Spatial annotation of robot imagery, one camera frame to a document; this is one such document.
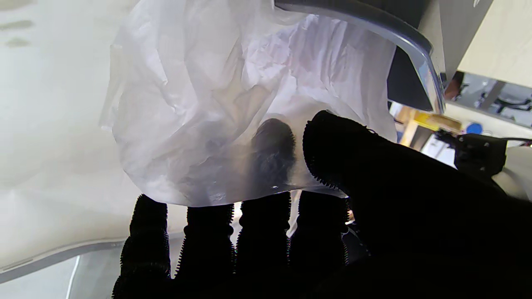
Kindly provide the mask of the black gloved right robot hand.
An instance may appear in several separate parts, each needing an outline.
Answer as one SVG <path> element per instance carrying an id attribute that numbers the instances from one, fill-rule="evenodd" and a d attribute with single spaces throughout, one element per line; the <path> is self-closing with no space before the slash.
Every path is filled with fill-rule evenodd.
<path id="1" fill-rule="evenodd" d="M 189 207 L 171 277 L 167 205 L 135 203 L 113 299 L 530 299 L 531 203 L 326 110 L 308 170 L 352 201 L 303 191 Z"/>

